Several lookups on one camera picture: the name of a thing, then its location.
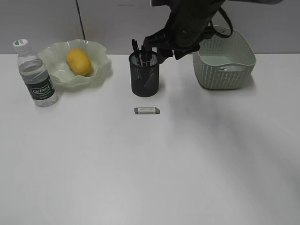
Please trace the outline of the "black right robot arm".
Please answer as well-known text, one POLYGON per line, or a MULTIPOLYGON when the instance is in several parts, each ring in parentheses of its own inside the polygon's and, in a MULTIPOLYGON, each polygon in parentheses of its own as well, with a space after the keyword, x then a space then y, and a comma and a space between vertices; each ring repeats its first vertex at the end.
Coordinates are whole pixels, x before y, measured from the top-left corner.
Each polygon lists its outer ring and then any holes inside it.
POLYGON ((157 49, 158 63, 167 58, 177 60, 187 54, 197 52, 200 42, 214 35, 229 38, 233 34, 233 25, 227 13, 222 9, 224 0, 151 0, 152 7, 168 6, 171 9, 166 25, 160 31, 144 39, 147 50, 157 49), (212 18, 219 12, 227 22, 230 33, 218 32, 212 18))

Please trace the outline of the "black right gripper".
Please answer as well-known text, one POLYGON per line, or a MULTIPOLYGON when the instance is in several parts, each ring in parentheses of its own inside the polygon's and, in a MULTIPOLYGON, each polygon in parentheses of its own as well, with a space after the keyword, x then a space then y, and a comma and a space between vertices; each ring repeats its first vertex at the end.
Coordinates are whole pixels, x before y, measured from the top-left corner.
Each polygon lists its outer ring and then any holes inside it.
POLYGON ((172 58, 174 55, 173 49, 157 48, 157 61, 162 64, 166 59, 172 58))

